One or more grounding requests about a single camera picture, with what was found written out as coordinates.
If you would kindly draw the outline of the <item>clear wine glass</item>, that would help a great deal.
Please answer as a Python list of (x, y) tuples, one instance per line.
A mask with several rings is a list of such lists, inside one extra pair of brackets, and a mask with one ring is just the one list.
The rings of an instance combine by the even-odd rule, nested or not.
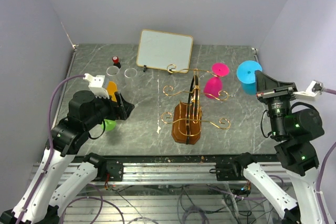
[(124, 78), (125, 78), (125, 82), (126, 83), (132, 83), (135, 78), (137, 77), (137, 70), (134, 69), (134, 68), (127, 68), (125, 71), (124, 71)]
[(120, 69), (117, 66), (109, 66), (106, 75), (110, 81), (116, 81), (120, 77)]

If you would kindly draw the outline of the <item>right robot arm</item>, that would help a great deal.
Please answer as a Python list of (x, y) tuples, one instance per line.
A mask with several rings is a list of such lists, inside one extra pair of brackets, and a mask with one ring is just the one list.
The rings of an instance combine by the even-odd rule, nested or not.
[(326, 162), (319, 162), (312, 141), (324, 135), (322, 119), (309, 100), (323, 92), (335, 94), (313, 80), (306, 91), (293, 82), (280, 82), (255, 71), (257, 99), (267, 105), (276, 156), (290, 178), (296, 198), (289, 196), (251, 153), (235, 157), (230, 165), (217, 164), (210, 170), (218, 180), (247, 179), (272, 204), (282, 223), (335, 223), (320, 189)]

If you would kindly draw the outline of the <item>pink wine glass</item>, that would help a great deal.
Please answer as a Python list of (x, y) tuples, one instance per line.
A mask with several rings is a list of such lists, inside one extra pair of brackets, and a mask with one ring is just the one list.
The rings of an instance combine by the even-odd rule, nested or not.
[(223, 91), (222, 77), (229, 74), (229, 67), (224, 63), (217, 62), (212, 65), (212, 72), (214, 76), (207, 81), (203, 93), (209, 99), (217, 99), (220, 97), (220, 92)]

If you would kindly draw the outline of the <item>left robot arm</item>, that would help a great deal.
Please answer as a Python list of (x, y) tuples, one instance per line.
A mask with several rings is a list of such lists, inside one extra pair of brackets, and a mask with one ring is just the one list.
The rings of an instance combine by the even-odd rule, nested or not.
[(41, 164), (19, 203), (1, 214), (1, 223), (58, 223), (68, 204), (86, 184), (107, 175), (107, 161), (90, 153), (77, 171), (62, 185), (59, 181), (83, 144), (92, 139), (90, 130), (106, 120), (126, 120), (134, 104), (120, 92), (100, 98), (91, 91), (76, 92), (68, 104), (68, 114), (51, 130)]

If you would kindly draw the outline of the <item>clear wine glass front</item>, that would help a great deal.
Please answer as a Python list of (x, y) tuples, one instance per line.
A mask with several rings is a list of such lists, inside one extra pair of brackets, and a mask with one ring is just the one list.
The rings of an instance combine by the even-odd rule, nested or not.
[(106, 75), (110, 81), (116, 81), (120, 77), (120, 69), (117, 66), (109, 66)]

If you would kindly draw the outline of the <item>green wine glass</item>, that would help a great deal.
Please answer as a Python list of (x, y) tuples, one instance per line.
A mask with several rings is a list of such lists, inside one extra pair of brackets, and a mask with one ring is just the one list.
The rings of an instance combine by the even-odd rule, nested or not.
[(116, 126), (116, 121), (114, 120), (104, 120), (103, 123), (101, 124), (101, 128), (104, 131), (112, 131)]

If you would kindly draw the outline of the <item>orange wine glass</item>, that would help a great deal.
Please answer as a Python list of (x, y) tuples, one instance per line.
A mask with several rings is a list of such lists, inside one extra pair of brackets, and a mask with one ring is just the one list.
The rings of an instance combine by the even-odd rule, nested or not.
[(105, 89), (107, 90), (109, 98), (112, 101), (116, 102), (117, 99), (116, 99), (115, 92), (118, 92), (117, 85), (113, 81), (107, 81), (104, 86), (105, 86)]

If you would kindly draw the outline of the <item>clear wine glass back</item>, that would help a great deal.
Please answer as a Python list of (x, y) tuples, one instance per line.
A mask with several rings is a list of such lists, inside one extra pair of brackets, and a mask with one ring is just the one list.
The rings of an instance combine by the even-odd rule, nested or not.
[(134, 68), (127, 68), (125, 71), (124, 71), (124, 78), (125, 78), (125, 82), (126, 83), (132, 83), (135, 78), (137, 77), (137, 70), (134, 69)]

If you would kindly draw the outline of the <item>blue wine glass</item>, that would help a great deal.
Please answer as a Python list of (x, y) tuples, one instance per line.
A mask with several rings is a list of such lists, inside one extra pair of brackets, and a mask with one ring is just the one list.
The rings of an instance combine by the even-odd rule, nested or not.
[(262, 71), (261, 65), (252, 60), (242, 62), (236, 71), (236, 76), (241, 84), (243, 91), (248, 95), (256, 94), (255, 71)]

